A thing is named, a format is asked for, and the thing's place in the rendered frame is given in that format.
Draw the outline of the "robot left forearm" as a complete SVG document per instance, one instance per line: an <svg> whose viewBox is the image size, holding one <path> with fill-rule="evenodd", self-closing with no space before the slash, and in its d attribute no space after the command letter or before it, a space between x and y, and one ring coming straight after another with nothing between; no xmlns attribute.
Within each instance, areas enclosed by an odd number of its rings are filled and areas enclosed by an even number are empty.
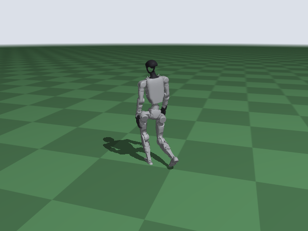
<svg viewBox="0 0 308 231"><path fill-rule="evenodd" d="M137 115L140 115L141 114L141 110L142 110L142 104L139 103L139 98L137 98L137 109L136 109L136 117Z"/></svg>

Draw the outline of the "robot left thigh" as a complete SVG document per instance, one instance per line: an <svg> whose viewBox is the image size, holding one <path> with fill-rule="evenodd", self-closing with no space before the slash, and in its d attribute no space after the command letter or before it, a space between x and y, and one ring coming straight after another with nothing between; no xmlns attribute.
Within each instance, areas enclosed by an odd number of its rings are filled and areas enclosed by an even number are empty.
<svg viewBox="0 0 308 231"><path fill-rule="evenodd" d="M150 112L149 111L141 111L140 114L140 119L139 119L139 125L140 125L140 133L141 135L144 136L144 140L148 141L149 140L149 135L147 134L147 120L150 116Z"/></svg>

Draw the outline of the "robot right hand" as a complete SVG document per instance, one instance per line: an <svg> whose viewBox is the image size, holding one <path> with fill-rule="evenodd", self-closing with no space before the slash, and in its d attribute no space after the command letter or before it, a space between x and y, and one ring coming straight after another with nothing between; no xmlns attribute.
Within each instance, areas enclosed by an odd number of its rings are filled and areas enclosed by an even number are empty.
<svg viewBox="0 0 308 231"><path fill-rule="evenodd" d="M165 109L162 107L161 113L163 113L165 115L166 114L166 109L167 109L167 106L165 107Z"/></svg>

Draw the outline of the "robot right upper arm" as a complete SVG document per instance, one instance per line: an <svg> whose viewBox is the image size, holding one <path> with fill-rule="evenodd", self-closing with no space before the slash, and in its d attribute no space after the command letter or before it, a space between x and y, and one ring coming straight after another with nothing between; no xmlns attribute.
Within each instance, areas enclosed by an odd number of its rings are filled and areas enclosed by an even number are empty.
<svg viewBox="0 0 308 231"><path fill-rule="evenodd" d="M164 97L169 96L169 79L166 76L162 76L164 80Z"/></svg>

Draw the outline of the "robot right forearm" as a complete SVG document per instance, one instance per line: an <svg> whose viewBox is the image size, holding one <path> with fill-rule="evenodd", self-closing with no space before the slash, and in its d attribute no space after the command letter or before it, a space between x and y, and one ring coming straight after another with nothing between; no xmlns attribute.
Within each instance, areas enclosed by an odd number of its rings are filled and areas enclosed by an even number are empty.
<svg viewBox="0 0 308 231"><path fill-rule="evenodd" d="M167 106L168 104L168 100L169 100L169 96L167 97L163 97L163 102L162 102L162 107L165 109L165 107Z"/></svg>

